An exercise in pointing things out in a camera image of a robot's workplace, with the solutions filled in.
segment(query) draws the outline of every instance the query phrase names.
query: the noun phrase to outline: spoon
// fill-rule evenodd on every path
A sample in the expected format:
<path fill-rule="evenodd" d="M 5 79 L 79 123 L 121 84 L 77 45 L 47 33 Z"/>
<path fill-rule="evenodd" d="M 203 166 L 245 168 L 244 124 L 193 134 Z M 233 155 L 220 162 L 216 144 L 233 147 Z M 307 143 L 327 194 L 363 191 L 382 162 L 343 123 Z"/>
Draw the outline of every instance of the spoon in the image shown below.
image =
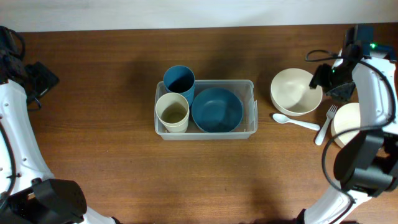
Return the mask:
<path fill-rule="evenodd" d="M 321 129 L 321 127 L 319 127 L 319 125 L 317 124 L 312 124 L 312 123 L 308 123 L 308 122 L 303 122 L 303 121 L 296 121 L 294 119 L 290 119 L 288 117 L 286 117 L 283 114 L 274 114 L 272 115 L 273 119 L 280 123 L 280 124 L 285 124 L 285 123 L 294 123 L 300 126 L 303 126 L 304 128 L 309 128 L 315 131 L 319 131 L 319 129 Z"/>

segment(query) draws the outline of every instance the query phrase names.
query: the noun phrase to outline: white fork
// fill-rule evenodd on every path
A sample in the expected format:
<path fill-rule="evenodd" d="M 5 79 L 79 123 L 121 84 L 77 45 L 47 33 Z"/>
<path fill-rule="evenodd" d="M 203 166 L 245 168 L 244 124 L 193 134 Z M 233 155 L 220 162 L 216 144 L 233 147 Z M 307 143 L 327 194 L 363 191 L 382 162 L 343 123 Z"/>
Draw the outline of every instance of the white fork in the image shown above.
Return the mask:
<path fill-rule="evenodd" d="M 330 121 L 335 117 L 335 114 L 337 112 L 337 106 L 336 105 L 332 105 L 328 112 L 326 113 L 326 121 L 325 124 L 322 126 L 322 129 L 319 131 L 317 138 L 315 139 L 315 144 L 317 145 L 321 145 L 324 138 L 325 138 L 325 134 L 326 131 L 329 127 L 329 123 Z"/>

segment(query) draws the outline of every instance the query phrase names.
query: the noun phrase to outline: white wall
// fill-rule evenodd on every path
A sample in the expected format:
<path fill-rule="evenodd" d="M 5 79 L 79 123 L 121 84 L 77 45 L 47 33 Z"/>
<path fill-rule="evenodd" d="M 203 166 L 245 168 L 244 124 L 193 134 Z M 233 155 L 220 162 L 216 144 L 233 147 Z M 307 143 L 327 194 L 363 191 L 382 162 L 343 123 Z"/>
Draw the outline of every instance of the white wall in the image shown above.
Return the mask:
<path fill-rule="evenodd" d="M 16 31 L 398 22 L 398 0 L 0 0 Z"/>

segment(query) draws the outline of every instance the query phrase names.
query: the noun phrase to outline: gray plastic container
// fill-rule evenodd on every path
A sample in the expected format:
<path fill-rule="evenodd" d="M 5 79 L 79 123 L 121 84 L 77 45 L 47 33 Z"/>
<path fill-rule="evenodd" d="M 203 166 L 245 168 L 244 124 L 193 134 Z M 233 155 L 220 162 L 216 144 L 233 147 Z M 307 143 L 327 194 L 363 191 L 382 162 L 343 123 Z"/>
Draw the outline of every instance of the gray plastic container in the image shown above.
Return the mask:
<path fill-rule="evenodd" d="M 163 124 L 156 117 L 155 131 L 164 140 L 210 140 L 210 139 L 247 139 L 257 131 L 257 101 L 254 101 L 253 82 L 250 80 L 196 80 L 195 96 L 203 90 L 212 87 L 225 88 L 233 92 L 243 103 L 242 123 L 228 133 L 204 133 L 195 124 L 190 115 L 186 133 L 169 133 Z M 157 84 L 155 105 L 157 100 L 166 94 L 163 81 Z"/>

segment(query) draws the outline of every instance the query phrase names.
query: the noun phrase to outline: brown wooden surface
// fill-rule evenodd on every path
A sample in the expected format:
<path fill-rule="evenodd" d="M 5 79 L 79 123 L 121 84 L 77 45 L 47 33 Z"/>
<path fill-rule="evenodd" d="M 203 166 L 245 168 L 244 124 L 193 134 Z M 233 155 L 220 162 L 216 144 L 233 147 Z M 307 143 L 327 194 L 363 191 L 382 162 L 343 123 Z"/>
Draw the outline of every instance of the brown wooden surface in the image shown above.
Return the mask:
<path fill-rule="evenodd" d="M 114 30 L 24 34 L 25 62 L 60 78 L 30 113 L 42 155 L 59 179 L 75 180 L 89 206 L 124 223 L 239 223 L 291 219 L 328 184 L 316 132 L 277 124 L 269 97 L 285 68 L 314 72 L 313 49 L 339 51 L 350 25 Z M 398 24 L 375 25 L 375 40 L 398 49 Z M 156 84 L 172 65 L 197 80 L 249 79 L 259 127 L 248 140 L 164 141 L 154 130 Z M 332 102 L 299 117 L 322 125 Z M 328 156 L 331 168 L 338 148 Z M 398 193 L 350 215 L 398 220 Z"/>

